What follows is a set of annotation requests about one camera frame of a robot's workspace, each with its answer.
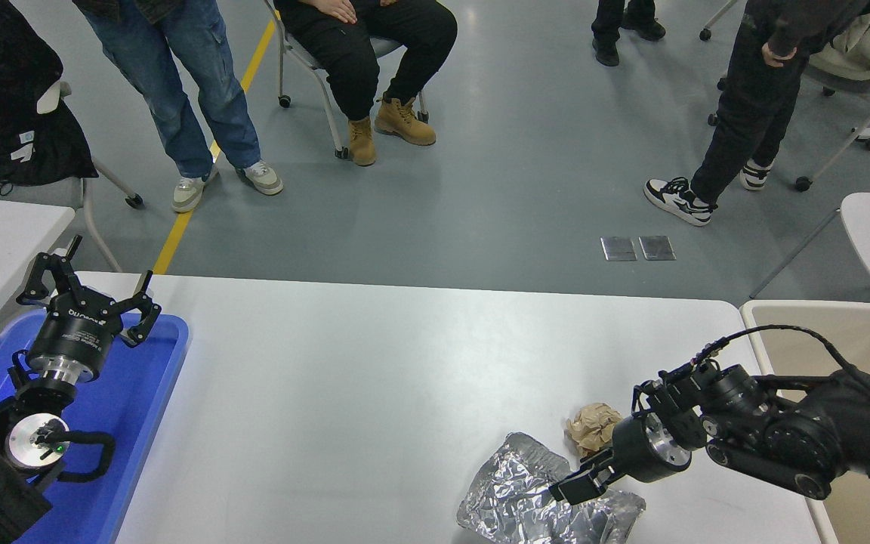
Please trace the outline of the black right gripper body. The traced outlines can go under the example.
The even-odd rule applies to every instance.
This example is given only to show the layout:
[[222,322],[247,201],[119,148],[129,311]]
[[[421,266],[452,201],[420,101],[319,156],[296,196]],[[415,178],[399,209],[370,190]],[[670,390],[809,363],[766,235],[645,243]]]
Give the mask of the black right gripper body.
[[655,414],[631,416],[615,425],[613,467],[643,483],[670,474],[670,438]]

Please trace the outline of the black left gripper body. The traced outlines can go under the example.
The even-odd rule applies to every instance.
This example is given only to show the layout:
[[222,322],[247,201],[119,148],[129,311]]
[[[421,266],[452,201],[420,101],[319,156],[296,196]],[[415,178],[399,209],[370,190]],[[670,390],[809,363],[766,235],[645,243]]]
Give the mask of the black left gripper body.
[[58,357],[72,360],[90,372],[106,365],[114,337],[123,330],[121,314],[113,310],[113,298],[87,289],[85,304],[75,294],[57,294],[46,307],[46,318],[31,348],[27,365],[44,372],[45,364]]

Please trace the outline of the person's right hand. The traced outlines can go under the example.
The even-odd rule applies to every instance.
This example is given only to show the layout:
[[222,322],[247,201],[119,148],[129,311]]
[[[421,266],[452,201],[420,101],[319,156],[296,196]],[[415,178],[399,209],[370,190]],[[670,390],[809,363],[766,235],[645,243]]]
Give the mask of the person's right hand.
[[315,0],[307,1],[307,3],[320,11],[321,14],[333,17],[342,23],[356,24],[358,22],[356,8],[348,0]]

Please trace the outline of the person's hand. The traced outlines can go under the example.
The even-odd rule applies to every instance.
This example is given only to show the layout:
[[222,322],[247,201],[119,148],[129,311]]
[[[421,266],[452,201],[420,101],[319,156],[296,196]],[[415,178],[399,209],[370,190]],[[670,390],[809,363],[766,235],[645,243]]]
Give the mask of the person's hand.
[[770,68],[780,68],[784,66],[785,62],[790,59],[793,59],[797,53],[797,48],[792,48],[787,53],[776,53],[771,47],[769,42],[764,42],[762,48],[760,48],[760,55],[762,55],[763,62]]

